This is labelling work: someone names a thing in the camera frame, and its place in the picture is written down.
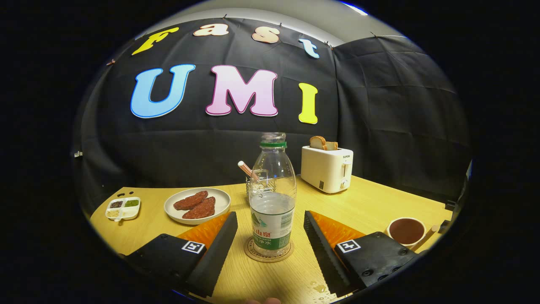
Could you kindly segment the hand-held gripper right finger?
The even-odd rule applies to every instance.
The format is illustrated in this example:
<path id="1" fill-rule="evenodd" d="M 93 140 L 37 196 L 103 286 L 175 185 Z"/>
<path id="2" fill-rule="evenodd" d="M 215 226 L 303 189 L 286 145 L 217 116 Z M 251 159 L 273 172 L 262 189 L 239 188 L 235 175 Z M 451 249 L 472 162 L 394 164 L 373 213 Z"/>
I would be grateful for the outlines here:
<path id="1" fill-rule="evenodd" d="M 337 297 L 366 289 L 419 255 L 382 232 L 368 235 L 312 210 L 303 227 L 323 277 Z"/>

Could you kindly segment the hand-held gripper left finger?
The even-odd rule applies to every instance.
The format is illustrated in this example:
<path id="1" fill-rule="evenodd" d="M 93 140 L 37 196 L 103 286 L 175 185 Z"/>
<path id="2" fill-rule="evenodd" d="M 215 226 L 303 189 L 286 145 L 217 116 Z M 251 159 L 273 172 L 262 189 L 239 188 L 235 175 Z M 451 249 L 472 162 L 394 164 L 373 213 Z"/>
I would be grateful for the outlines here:
<path id="1" fill-rule="evenodd" d="M 213 295 L 237 229 L 236 212 L 226 212 L 178 236 L 161 233 L 123 259 L 168 288 L 206 298 Z"/>

